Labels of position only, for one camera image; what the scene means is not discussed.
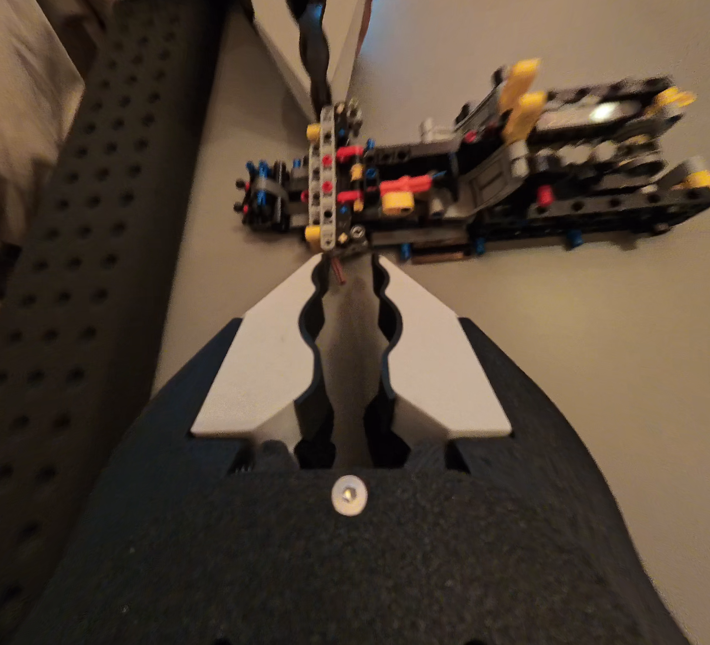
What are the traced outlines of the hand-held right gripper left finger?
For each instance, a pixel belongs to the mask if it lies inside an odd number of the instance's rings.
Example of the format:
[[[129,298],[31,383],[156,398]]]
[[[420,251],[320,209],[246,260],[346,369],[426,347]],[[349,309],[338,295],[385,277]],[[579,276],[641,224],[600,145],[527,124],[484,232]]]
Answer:
[[[331,468],[334,410],[316,339],[330,263],[315,255],[250,308],[190,428],[193,437],[278,441],[302,468]]]

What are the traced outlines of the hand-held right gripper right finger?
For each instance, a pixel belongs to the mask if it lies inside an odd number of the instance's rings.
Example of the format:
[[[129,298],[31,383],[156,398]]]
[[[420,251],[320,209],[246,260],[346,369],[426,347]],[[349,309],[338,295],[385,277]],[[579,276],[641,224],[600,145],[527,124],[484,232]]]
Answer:
[[[512,435],[463,319],[395,263],[371,257],[378,329],[386,340],[378,392],[365,409],[377,468],[402,467],[421,443]]]

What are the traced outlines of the partly built toy car chassis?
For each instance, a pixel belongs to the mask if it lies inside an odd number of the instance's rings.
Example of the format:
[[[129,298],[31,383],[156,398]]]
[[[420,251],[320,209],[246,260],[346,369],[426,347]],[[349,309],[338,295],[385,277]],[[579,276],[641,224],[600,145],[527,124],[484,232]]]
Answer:
[[[292,162],[248,161],[234,213],[254,232],[299,233],[334,268],[397,249],[404,262],[481,256],[490,243],[657,236],[709,210],[709,164],[669,168],[662,137],[696,101],[672,78],[533,91],[540,61],[496,70],[491,90],[417,141],[361,137],[354,98],[325,105]]]

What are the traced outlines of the black perforated panel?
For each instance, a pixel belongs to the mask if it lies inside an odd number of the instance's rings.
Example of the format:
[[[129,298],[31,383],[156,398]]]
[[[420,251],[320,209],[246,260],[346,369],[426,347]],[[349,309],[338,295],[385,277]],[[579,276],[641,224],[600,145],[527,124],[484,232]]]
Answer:
[[[146,405],[231,0],[123,0],[1,306],[1,643]]]

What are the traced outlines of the person's beige jacket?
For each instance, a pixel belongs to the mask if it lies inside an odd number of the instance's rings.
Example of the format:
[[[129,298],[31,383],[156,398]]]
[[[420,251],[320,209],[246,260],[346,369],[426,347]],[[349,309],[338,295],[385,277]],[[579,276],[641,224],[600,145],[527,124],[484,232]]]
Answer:
[[[1,244],[23,244],[119,1],[1,0]]]

